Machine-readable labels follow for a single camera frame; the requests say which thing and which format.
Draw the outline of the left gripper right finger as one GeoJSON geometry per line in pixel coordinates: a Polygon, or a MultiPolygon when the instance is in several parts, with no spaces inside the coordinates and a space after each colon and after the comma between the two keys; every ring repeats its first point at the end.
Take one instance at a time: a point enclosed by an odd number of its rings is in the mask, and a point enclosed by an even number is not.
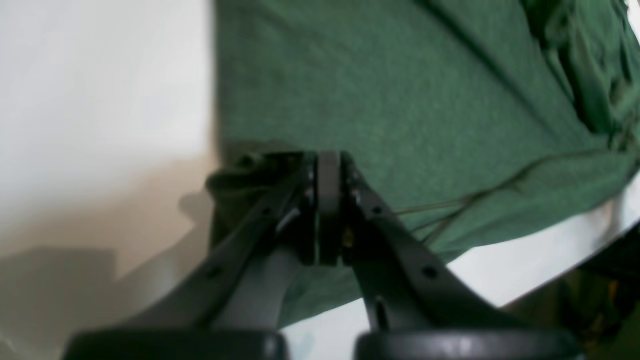
{"type": "Polygon", "coordinates": [[[487,303],[416,241],[340,154],[340,253],[358,281],[370,331],[356,360],[581,360],[571,333],[528,325],[487,303]]]}

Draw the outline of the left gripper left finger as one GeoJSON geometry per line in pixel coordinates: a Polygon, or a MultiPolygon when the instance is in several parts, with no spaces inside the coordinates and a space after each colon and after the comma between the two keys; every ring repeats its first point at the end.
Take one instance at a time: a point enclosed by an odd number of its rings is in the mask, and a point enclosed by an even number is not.
{"type": "Polygon", "coordinates": [[[66,360],[288,360],[278,319],[307,265],[336,265],[341,165],[336,152],[301,166],[176,289],[123,323],[76,335],[66,360]]]}

